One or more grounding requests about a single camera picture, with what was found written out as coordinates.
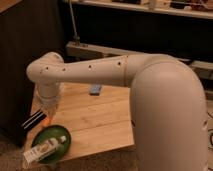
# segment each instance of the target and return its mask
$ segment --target wooden board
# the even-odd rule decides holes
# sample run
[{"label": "wooden board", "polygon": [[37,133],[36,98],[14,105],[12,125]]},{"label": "wooden board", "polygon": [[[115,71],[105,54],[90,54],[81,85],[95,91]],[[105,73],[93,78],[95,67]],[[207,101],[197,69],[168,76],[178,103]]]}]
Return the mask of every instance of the wooden board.
[{"label": "wooden board", "polygon": [[21,1],[22,0],[0,0],[0,13]]},{"label": "wooden board", "polygon": [[[52,124],[65,126],[72,136],[71,148],[63,161],[133,145],[129,89],[103,86],[100,96],[90,96],[89,88],[90,85],[64,84],[59,106],[52,112]],[[34,101],[32,113],[38,108]],[[40,124],[29,132],[26,150],[41,128]],[[23,164],[25,169],[38,166]]]}]

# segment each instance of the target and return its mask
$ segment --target floor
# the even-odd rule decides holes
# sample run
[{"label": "floor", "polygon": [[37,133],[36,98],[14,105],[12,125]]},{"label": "floor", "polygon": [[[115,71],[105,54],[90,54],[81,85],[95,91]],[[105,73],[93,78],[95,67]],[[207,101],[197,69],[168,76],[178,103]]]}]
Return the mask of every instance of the floor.
[{"label": "floor", "polygon": [[[0,171],[21,171],[22,148],[17,148],[0,135]],[[91,155],[63,162],[57,171],[137,171],[134,147]],[[28,171],[49,171],[37,168]]]}]

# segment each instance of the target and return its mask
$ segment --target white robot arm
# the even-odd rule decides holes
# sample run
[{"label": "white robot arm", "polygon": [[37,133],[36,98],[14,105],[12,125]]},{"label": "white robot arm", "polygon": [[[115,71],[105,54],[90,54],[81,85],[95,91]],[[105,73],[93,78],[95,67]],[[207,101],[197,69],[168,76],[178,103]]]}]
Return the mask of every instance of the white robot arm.
[{"label": "white robot arm", "polygon": [[167,55],[137,54],[65,64],[48,53],[27,68],[45,105],[60,82],[130,87],[134,141],[141,171],[207,171],[206,101],[193,71]]}]

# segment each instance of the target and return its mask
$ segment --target green plate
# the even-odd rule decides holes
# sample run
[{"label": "green plate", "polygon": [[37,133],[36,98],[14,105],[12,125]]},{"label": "green plate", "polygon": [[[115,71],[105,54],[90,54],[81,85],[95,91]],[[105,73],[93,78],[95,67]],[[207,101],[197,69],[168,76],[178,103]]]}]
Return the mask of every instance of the green plate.
[{"label": "green plate", "polygon": [[49,155],[48,157],[44,158],[43,160],[39,161],[39,163],[42,164],[53,164],[59,161],[65,153],[68,151],[70,144],[71,144],[71,135],[69,131],[60,125],[51,125],[46,127],[45,129],[41,130],[36,137],[34,138],[32,142],[32,147],[34,147],[37,144],[42,143],[43,141],[55,137],[60,138],[61,136],[66,136],[67,140],[59,146],[59,148]]}]

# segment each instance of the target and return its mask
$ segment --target wooden tabletop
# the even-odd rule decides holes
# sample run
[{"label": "wooden tabletop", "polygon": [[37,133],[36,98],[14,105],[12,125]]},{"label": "wooden tabletop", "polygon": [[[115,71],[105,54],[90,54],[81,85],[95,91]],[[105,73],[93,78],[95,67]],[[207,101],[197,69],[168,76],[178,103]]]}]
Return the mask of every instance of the wooden tabletop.
[{"label": "wooden tabletop", "polygon": [[[89,88],[87,84],[62,85],[61,100],[51,123],[66,127],[72,136],[63,161],[133,145],[129,89],[103,86],[100,96],[90,96]],[[32,113],[37,109],[34,101]],[[40,124],[29,132],[25,150],[41,129]],[[23,164],[25,169],[38,166]]]}]

